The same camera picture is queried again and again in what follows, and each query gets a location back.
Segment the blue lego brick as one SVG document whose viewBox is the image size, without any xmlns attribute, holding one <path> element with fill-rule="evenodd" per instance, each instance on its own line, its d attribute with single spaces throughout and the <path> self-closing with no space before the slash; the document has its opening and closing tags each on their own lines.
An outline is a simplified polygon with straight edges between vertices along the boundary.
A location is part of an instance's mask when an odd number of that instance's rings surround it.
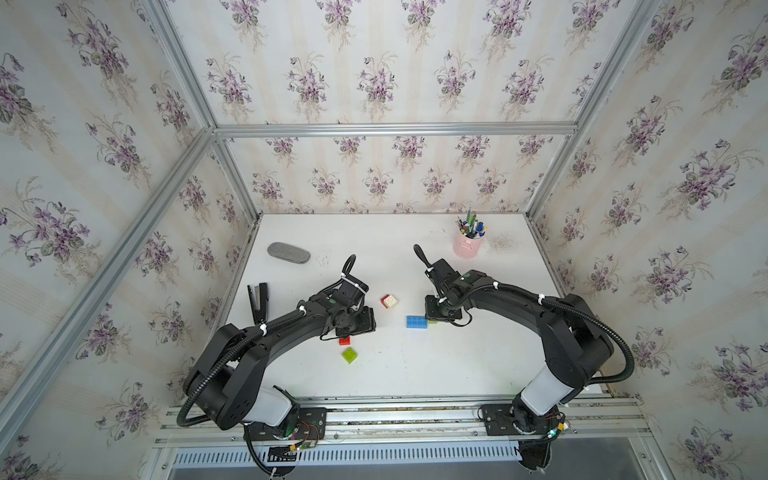
<svg viewBox="0 0 768 480">
<path fill-rule="evenodd" d="M 406 327 L 408 329 L 427 329 L 428 328 L 428 320 L 423 316 L 407 316 L 406 317 Z"/>
</svg>

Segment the lime green lego brick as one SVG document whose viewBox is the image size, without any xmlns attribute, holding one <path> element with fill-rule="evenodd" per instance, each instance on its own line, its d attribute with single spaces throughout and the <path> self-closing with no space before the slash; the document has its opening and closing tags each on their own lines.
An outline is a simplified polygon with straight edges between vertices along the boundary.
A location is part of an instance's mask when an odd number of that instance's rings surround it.
<svg viewBox="0 0 768 480">
<path fill-rule="evenodd" d="M 342 352 L 342 358 L 347 364 L 352 364 L 358 358 L 358 353 L 353 348 L 347 348 Z"/>
</svg>

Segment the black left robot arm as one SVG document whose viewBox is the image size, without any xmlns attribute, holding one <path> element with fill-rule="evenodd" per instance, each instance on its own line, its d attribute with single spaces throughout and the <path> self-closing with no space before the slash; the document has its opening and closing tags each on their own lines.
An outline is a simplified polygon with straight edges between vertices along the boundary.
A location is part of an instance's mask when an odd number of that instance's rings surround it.
<svg viewBox="0 0 768 480">
<path fill-rule="evenodd" d="M 249 285 L 253 324 L 229 323 L 216 330 L 183 382 L 186 399 L 176 424 L 189 428 L 213 422 L 228 430 L 252 423 L 273 360 L 312 338 L 330 341 L 373 332 L 374 311 L 365 304 L 369 286 L 352 274 L 355 261 L 350 255 L 337 281 L 273 320 L 267 318 L 268 285 Z"/>
</svg>

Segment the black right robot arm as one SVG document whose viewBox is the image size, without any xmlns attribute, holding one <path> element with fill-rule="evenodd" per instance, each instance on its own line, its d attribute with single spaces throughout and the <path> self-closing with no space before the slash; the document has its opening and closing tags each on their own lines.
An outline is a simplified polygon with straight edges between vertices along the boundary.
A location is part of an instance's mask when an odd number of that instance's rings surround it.
<svg viewBox="0 0 768 480">
<path fill-rule="evenodd" d="M 584 299 L 537 294 L 477 270 L 464 274 L 446 260 L 431 262 L 413 246 L 435 288 L 425 297 L 425 316 L 462 328 L 474 310 L 499 315 L 537 334 L 545 366 L 516 395 L 511 411 L 521 423 L 553 417 L 556 407 L 593 384 L 621 383 L 635 371 L 628 343 L 598 319 Z"/>
</svg>

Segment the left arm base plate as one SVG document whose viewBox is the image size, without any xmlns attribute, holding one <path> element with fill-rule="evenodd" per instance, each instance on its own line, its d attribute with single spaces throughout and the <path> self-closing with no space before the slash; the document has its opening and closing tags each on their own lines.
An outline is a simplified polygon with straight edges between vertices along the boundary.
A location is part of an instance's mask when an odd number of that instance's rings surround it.
<svg viewBox="0 0 768 480">
<path fill-rule="evenodd" d="M 252 422 L 246 424 L 245 429 L 254 441 L 289 440 L 309 444 L 324 438 L 327 414 L 328 410 L 323 407 L 297 407 L 277 426 Z"/>
</svg>

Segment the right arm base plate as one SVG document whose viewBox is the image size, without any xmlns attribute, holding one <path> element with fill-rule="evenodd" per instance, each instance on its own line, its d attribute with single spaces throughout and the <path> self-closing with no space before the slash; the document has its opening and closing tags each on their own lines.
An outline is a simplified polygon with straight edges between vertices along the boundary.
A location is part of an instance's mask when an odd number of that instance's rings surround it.
<svg viewBox="0 0 768 480">
<path fill-rule="evenodd" d="M 534 439 L 553 438 L 563 430 L 565 414 L 553 407 L 543 416 L 530 411 L 522 402 L 483 404 L 478 409 L 487 436 L 523 435 Z"/>
</svg>

